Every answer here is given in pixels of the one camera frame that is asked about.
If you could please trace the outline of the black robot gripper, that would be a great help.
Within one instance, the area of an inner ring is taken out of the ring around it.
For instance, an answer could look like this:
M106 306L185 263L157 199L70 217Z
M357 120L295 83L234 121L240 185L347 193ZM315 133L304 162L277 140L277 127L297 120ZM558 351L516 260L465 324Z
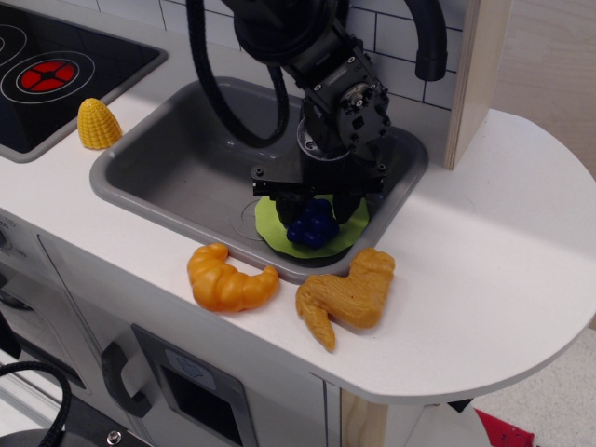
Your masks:
M363 153L337 147L326 153L300 120L289 150L251 169L252 192L276 203L278 219L289 227L303 213L311 196L332 196L337 223L345 224L368 194L383 190L387 166L381 148Z

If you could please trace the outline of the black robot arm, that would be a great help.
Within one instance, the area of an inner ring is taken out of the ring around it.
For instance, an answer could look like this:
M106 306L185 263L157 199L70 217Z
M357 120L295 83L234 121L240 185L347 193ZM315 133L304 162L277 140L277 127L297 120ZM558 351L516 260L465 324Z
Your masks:
M217 101L228 129L252 147L280 139L289 123L283 75L304 93L294 155L264 168L256 191L276 203L290 225L314 196L332 196L346 222L360 201L381 190L386 175L382 142L388 135L388 97L358 40L345 30L339 1L229 1L242 49L263 63L278 101L278 122L259 136Z

